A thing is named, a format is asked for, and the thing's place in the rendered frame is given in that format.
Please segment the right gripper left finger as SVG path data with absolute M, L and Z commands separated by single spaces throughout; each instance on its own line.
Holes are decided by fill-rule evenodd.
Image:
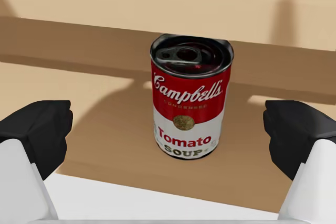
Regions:
M 0 220 L 56 220 L 45 179 L 64 161 L 69 100 L 33 102 L 0 121 Z

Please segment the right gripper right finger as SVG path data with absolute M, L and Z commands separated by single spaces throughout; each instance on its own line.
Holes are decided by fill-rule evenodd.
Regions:
M 299 101 L 267 100 L 272 162 L 292 184 L 280 220 L 336 220 L 336 121 Z

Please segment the red and white can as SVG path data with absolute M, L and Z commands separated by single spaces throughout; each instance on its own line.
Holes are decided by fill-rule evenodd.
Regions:
M 151 45 L 154 138 L 177 159 L 218 146 L 234 50 L 227 40 L 162 34 Z

